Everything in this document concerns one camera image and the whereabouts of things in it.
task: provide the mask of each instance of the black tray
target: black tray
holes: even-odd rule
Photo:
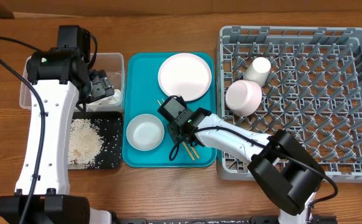
[[[116,169],[120,166],[123,146],[122,114],[119,112],[75,112],[73,120],[75,119],[88,119],[91,124],[99,127],[98,134],[104,139],[102,149],[107,149],[107,151],[101,150],[95,156],[94,165],[85,167],[84,164],[79,164],[82,165],[79,169]]]

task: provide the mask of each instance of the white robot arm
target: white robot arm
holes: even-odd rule
[[[280,130],[271,136],[247,131],[205,109],[191,111],[181,96],[170,96],[158,112],[169,122],[167,130],[174,148],[186,141],[219,149],[247,164],[268,198],[281,209],[280,224],[305,224],[311,220],[310,202],[323,178],[293,163],[282,173],[274,165],[280,159],[278,154],[287,154],[321,174],[324,171],[289,133]]]
[[[91,60],[90,38],[95,41],[95,54]],[[0,39],[30,47],[18,40]],[[82,110],[78,104],[83,104],[85,109],[87,103],[114,94],[111,84],[103,81],[106,73],[91,70],[96,51],[96,40],[87,30],[79,26],[60,26],[57,47],[46,52],[38,50],[27,62],[27,79],[32,85],[29,88],[40,100],[32,94],[26,158],[15,194],[0,197],[0,215],[8,223],[111,224],[115,221],[114,213],[92,209],[85,197],[70,195],[67,171],[70,125],[75,107]],[[18,73],[9,70],[28,84]],[[44,140],[40,144],[42,131]]]

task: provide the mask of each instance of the teal tray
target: teal tray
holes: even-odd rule
[[[140,53],[134,55],[128,62],[126,78],[125,114],[123,134],[123,158],[132,167],[206,167],[211,165],[217,156],[217,150],[208,147],[195,147],[200,159],[193,161],[181,144],[174,161],[168,159],[174,142],[168,134],[168,122],[157,112],[157,100],[167,99],[158,85],[158,70],[161,64],[177,53]],[[193,53],[207,62],[211,69],[212,82],[207,93],[200,99],[188,103],[188,107],[196,110],[199,107],[216,112],[216,92],[214,84],[214,63],[208,54]],[[139,151],[126,140],[126,127],[130,121],[140,114],[152,114],[158,117],[164,125],[165,134],[161,144],[150,151]]]

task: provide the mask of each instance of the plastic container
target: plastic container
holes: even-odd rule
[[[272,68],[260,107],[239,117],[225,106],[225,94],[256,57]],[[216,69],[219,117],[259,133],[285,129],[334,181],[362,183],[361,28],[225,26]],[[246,164],[222,152],[217,172],[254,179]]]
[[[95,64],[93,69],[96,70],[105,70],[110,83],[113,85],[114,89],[121,91],[121,101],[115,104],[110,105],[87,105],[87,112],[92,111],[124,111],[124,97],[125,97],[125,70],[124,70],[124,58],[120,53],[98,53],[96,57]],[[27,79],[27,70],[24,66],[23,77]],[[19,105],[23,109],[31,110],[31,93],[30,90],[21,83],[20,86],[20,98]]]

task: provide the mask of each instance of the wooden table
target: wooden table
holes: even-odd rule
[[[0,35],[49,49],[56,45],[61,24],[88,29],[98,39],[99,52],[121,52],[127,62],[138,52],[206,52],[214,58],[219,29],[226,25],[362,27],[362,11],[1,20]],[[18,72],[31,53],[0,42],[0,57]],[[19,88],[20,81],[0,66],[0,196],[13,194],[26,151],[30,112],[19,107]],[[279,214],[257,183],[222,180],[215,164],[202,169],[134,169],[123,163],[118,171],[70,171],[69,179],[73,195],[87,197],[93,208],[114,210],[120,218]],[[338,186],[339,196],[319,203],[314,213],[336,215],[339,223],[362,223],[362,184]],[[323,184],[318,196],[332,190]]]

